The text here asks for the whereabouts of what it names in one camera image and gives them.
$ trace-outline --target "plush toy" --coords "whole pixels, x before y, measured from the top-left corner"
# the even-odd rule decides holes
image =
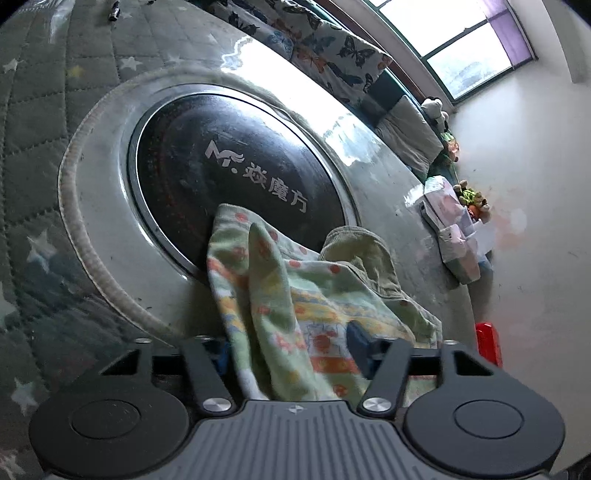
[[[468,212],[473,220],[478,220],[482,213],[491,211],[491,206],[482,196],[481,192],[468,188],[467,180],[462,180],[459,184],[453,186],[458,201],[468,207]]]
[[[442,110],[443,103],[439,98],[427,98],[421,105],[421,109],[425,115],[435,121],[439,133],[442,134],[444,131],[448,130],[447,120],[449,119],[449,115]]]

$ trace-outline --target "plastic bag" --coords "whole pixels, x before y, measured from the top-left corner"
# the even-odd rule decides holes
[[[456,137],[454,137],[449,130],[447,132],[443,132],[441,137],[447,145],[449,156],[453,159],[453,161],[457,161],[457,153],[460,151],[460,144],[457,142]]]
[[[456,223],[443,226],[439,218],[430,211],[427,202],[421,202],[421,214],[437,233],[441,260],[460,283],[469,284],[480,279],[480,268],[476,251],[478,246],[472,239],[467,239]]]
[[[450,226],[456,223],[458,218],[466,210],[457,199],[452,184],[441,175],[427,179],[423,195],[425,195],[429,204],[431,204],[443,226]]]
[[[478,220],[476,223],[472,222],[468,209],[464,207],[464,211],[460,217],[456,219],[456,225],[460,228],[468,247],[476,255],[478,265],[480,266],[480,273],[484,271],[492,271],[491,262],[486,257],[495,245],[495,228],[492,222],[482,223]]]
[[[480,279],[476,245],[470,244],[457,224],[439,230],[437,237],[441,259],[458,282],[469,284]]]

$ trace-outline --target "towel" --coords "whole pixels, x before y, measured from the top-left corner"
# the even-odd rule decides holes
[[[247,398],[357,405],[369,382],[347,349],[350,320],[415,346],[441,341],[441,322],[401,290],[383,240],[359,227],[333,230],[314,252],[254,212],[222,204],[207,272]],[[411,380],[407,393],[433,387]]]

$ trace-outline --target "star pattern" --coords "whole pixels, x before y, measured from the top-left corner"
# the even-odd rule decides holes
[[[4,287],[0,281],[0,329],[7,331],[4,319],[16,311],[17,308],[4,298]]]
[[[10,480],[17,480],[16,475],[25,474],[25,470],[17,464],[17,454],[13,450],[0,450],[0,469],[6,472]]]
[[[12,392],[12,395],[10,395],[10,399],[14,403],[17,403],[18,406],[21,407],[21,413],[23,415],[26,415],[29,407],[37,406],[37,402],[33,397],[33,389],[35,388],[35,382],[22,384],[18,378],[15,378],[14,383],[17,387],[14,390],[14,392]]]
[[[10,70],[14,70],[16,72],[17,71],[17,66],[18,66],[19,63],[20,62],[17,59],[12,59],[7,64],[2,65],[2,67],[4,68],[4,73],[10,72]]]
[[[74,65],[71,69],[67,70],[68,78],[79,79],[84,73],[84,69],[80,65]]]
[[[126,59],[121,59],[122,69],[132,69],[135,72],[137,70],[138,65],[142,65],[142,63],[136,60],[134,57],[127,57]]]
[[[49,273],[49,260],[57,253],[54,247],[47,239],[47,229],[43,230],[38,237],[28,236],[31,251],[27,257],[27,263],[38,262],[45,273]]]

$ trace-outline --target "pillow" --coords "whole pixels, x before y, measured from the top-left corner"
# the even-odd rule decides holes
[[[311,10],[291,0],[253,0],[255,5],[267,3],[273,7],[278,18],[272,26],[286,33],[294,42],[312,35],[324,22]]]
[[[322,22],[302,45],[331,62],[331,70],[353,90],[367,93],[392,58],[378,47],[336,25]]]
[[[245,34],[256,38],[286,60],[291,58],[294,48],[291,39],[268,24],[277,19],[272,9],[258,8],[245,0],[220,0],[212,3],[208,10]]]
[[[295,47],[290,62],[304,72],[318,85],[324,87],[339,102],[357,107],[363,98],[363,91],[349,88],[330,68],[328,62],[307,48]]]
[[[406,95],[378,122],[375,133],[423,182],[431,163],[443,149],[441,141]]]

